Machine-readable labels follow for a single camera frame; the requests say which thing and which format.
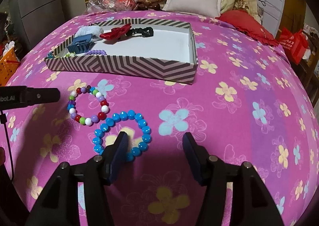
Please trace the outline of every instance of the red pillow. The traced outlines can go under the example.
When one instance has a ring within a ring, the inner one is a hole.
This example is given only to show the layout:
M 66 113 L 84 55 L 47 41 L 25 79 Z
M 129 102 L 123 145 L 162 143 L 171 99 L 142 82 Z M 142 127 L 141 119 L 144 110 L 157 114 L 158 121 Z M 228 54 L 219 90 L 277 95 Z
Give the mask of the red pillow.
M 279 45 L 270 32 L 243 10 L 227 11 L 217 19 L 235 26 L 238 31 L 260 41 L 262 44 Z

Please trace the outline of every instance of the pillow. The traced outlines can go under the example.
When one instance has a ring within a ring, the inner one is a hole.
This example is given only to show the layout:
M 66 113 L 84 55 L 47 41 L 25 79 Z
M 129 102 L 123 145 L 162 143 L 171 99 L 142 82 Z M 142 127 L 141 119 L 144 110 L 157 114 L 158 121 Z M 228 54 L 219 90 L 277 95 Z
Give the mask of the pillow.
M 221 16 L 221 0 L 167 0 L 163 11 L 215 18 Z
M 243 10 L 227 11 L 218 19 L 235 26 L 238 31 L 260 41 L 262 44 L 268 44 L 270 46 L 279 45 L 278 41 L 275 40 L 270 32 Z

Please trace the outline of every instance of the bed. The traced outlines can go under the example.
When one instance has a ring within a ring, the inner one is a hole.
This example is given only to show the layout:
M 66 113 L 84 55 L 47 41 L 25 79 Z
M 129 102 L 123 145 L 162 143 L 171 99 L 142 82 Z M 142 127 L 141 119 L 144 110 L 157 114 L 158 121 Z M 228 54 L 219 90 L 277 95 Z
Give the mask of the bed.
M 81 26 L 150 17 L 191 23 L 199 62 L 193 85 L 114 74 L 52 72 L 45 65 L 48 52 Z M 95 155 L 92 138 L 99 124 L 80 126 L 66 110 L 70 92 L 87 85 L 102 92 L 110 114 L 133 109 L 143 114 L 152 130 L 149 150 L 126 163 L 107 190 L 117 226 L 195 224 L 205 189 L 193 179 L 183 153 L 185 131 L 225 162 L 252 162 L 285 225 L 295 224 L 317 188 L 319 127 L 282 47 L 264 46 L 216 19 L 156 11 L 78 16 L 32 49 L 7 85 L 57 87 L 61 92 L 58 103 L 6 111 L 14 185 L 28 209 L 59 163 L 82 163 Z M 87 115 L 100 110 L 97 99 L 88 94 L 77 100 L 77 106 Z M 130 147 L 141 141 L 137 124 L 125 121 L 106 134 L 103 144 L 112 144 L 120 131 L 129 135 Z M 4 137 L 0 144 L 8 150 Z M 6 167 L 10 173 L 9 160 Z M 82 225 L 87 225 L 83 192 L 80 184 L 79 213 Z M 223 225 L 230 221 L 231 198 L 229 184 Z

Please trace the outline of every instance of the red bow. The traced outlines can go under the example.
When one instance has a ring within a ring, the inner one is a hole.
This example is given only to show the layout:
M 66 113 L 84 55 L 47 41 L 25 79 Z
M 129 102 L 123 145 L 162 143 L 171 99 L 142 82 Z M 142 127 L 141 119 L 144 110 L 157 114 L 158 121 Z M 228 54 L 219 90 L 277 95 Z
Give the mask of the red bow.
M 126 24 L 122 27 L 115 27 L 108 33 L 100 34 L 100 37 L 108 41 L 115 40 L 126 34 L 131 29 L 131 27 L 132 26 L 130 24 Z

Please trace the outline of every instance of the white pillow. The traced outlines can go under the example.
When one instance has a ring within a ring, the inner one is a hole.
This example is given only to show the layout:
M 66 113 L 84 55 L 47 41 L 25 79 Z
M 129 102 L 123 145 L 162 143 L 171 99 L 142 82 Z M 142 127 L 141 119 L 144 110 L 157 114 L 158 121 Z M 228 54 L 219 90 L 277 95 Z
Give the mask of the white pillow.
M 163 11 L 215 18 L 221 16 L 221 0 L 167 0 Z

